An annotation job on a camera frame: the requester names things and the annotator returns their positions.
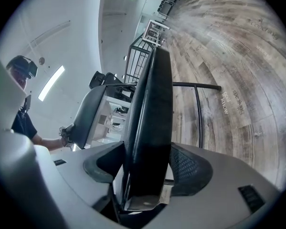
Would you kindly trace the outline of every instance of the black metal chair frame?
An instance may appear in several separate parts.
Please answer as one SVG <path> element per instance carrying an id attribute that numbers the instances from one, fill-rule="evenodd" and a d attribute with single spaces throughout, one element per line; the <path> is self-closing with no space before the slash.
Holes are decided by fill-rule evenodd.
<path id="1" fill-rule="evenodd" d="M 121 86 L 136 86 L 137 83 L 120 83 L 120 84 L 108 84 L 106 87 L 121 87 Z M 198 88 L 206 88 L 206 89 L 215 89 L 221 91 L 221 86 L 218 85 L 210 85 L 210 84 L 201 84 L 201 83 L 188 83 L 188 82 L 173 82 L 173 86 L 183 86 L 183 87 L 193 87 L 195 89 L 195 96 L 198 107 L 198 123 L 199 123 L 199 148 L 203 148 L 203 124 L 202 124 L 202 113 L 201 113 L 201 105 L 199 99 Z"/>

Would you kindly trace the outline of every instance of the man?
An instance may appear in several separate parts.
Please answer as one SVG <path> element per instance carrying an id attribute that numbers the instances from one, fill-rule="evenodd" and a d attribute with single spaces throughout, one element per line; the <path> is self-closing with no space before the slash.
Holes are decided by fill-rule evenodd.
<path id="1" fill-rule="evenodd" d="M 37 66 L 34 64 L 33 61 L 28 60 L 27 58 L 19 55 L 13 58 L 6 66 L 6 69 L 9 71 L 11 76 L 16 80 L 16 82 L 23 90 L 27 85 L 27 80 L 30 79 L 32 76 L 35 77 L 37 73 Z M 65 140 L 64 138 L 45 139 L 40 137 L 37 133 L 37 130 L 33 126 L 28 113 L 22 113 L 20 110 L 16 115 L 12 130 L 16 133 L 26 135 L 34 144 L 45 146 L 46 148 L 48 148 L 49 151 L 64 147 L 68 143 L 67 140 Z"/>

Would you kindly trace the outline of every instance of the wooden floor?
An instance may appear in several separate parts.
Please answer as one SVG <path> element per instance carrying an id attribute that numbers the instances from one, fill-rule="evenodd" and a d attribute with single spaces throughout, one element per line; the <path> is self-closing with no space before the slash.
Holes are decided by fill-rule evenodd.
<path id="1" fill-rule="evenodd" d="M 173 80 L 199 89 L 204 148 L 286 186 L 286 31 L 264 0 L 180 0 L 165 22 Z M 198 146 L 193 88 L 174 87 L 173 141 Z"/>

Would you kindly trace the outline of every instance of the man's arm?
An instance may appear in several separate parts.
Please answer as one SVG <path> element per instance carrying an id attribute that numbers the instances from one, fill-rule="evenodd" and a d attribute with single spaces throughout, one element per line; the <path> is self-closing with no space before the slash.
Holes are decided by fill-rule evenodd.
<path id="1" fill-rule="evenodd" d="M 44 139 L 39 136 L 37 133 L 32 138 L 32 142 L 36 145 L 45 146 L 49 151 L 64 147 L 67 145 L 67 142 L 64 138 L 57 139 Z"/>

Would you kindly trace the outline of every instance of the fluorescent ceiling light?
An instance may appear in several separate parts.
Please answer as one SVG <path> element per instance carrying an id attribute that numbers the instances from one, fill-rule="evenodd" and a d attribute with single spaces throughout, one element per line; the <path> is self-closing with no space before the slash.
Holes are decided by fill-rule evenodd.
<path id="1" fill-rule="evenodd" d="M 48 94 L 49 90 L 51 87 L 54 85 L 54 83 L 57 81 L 57 79 L 60 77 L 60 75 L 65 71 L 64 67 L 61 66 L 55 73 L 54 75 L 50 78 L 50 80 L 46 83 L 44 86 L 43 90 L 38 96 L 38 99 L 43 101 L 46 95 Z"/>

